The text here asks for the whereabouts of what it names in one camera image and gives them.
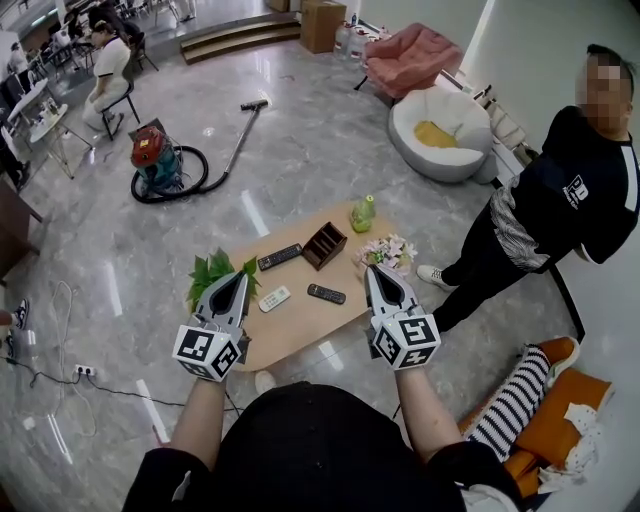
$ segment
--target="white round chair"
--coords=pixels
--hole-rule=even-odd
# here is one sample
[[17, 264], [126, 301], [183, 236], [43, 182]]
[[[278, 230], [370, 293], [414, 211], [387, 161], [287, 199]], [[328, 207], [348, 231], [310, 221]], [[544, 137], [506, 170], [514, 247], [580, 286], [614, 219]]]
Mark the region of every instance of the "white round chair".
[[[414, 133], [421, 121], [431, 121], [455, 137], [457, 148], [426, 146]], [[471, 96], [438, 86], [411, 91], [391, 110], [389, 134], [398, 152], [417, 172], [437, 181], [466, 180], [491, 151], [489, 114]]]

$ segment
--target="vacuum cleaner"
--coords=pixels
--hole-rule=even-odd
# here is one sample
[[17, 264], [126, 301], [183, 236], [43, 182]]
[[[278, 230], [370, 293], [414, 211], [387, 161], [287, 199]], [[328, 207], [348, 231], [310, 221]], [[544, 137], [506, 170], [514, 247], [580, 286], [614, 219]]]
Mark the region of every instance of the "vacuum cleaner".
[[[135, 132], [131, 153], [131, 163], [136, 168], [131, 180], [133, 197], [141, 203], [155, 204], [206, 194], [218, 188], [229, 177], [247, 134], [260, 110], [268, 104], [267, 100], [258, 100], [240, 105], [240, 110], [251, 111], [251, 117], [240, 134], [222, 176], [209, 185], [205, 184], [209, 177], [209, 162], [202, 151], [191, 146], [174, 145], [159, 123], [152, 123]], [[184, 153], [195, 155], [203, 166], [202, 176], [189, 187], [185, 187], [184, 183]]]

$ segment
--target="green bottle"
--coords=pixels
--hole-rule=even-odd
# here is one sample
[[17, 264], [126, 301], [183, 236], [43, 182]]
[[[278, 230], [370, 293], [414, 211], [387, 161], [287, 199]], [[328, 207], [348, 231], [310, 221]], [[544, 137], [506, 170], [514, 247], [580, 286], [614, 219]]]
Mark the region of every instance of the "green bottle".
[[351, 210], [351, 227], [356, 233], [365, 233], [371, 229], [375, 216], [376, 209], [373, 205], [373, 196], [367, 196]]

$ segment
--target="wooden coffee table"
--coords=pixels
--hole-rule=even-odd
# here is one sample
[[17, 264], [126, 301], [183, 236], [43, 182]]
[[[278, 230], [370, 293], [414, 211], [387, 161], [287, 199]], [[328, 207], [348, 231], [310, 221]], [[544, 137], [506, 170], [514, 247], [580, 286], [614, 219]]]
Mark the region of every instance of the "wooden coffee table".
[[[396, 233], [396, 229], [378, 212], [371, 230], [358, 234], [349, 223], [352, 208], [352, 203], [337, 204], [230, 255], [234, 266], [241, 268], [254, 256], [267, 256], [295, 243], [304, 246], [327, 222], [332, 222], [348, 238], [344, 250], [319, 272], [302, 256], [265, 272], [257, 271], [256, 278], [262, 287], [258, 288], [258, 297], [251, 300], [244, 322], [252, 341], [246, 364], [237, 365], [237, 370], [252, 372], [266, 368], [367, 311], [364, 284], [352, 257], [369, 240]], [[343, 292], [347, 296], [346, 302], [337, 305], [307, 295], [311, 283]], [[269, 313], [260, 311], [258, 301], [282, 285], [289, 289], [291, 297]]]

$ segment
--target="white remote control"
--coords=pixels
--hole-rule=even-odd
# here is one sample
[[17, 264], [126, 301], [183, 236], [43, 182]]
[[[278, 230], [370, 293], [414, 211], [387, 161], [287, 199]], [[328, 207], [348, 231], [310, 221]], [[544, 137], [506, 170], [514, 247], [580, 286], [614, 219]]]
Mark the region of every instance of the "white remote control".
[[281, 286], [280, 288], [277, 288], [269, 295], [261, 299], [260, 302], [258, 302], [260, 311], [262, 311], [263, 313], [268, 313], [276, 306], [282, 304], [289, 297], [291, 297], [291, 293], [289, 293], [289, 290], [287, 290], [284, 286]]

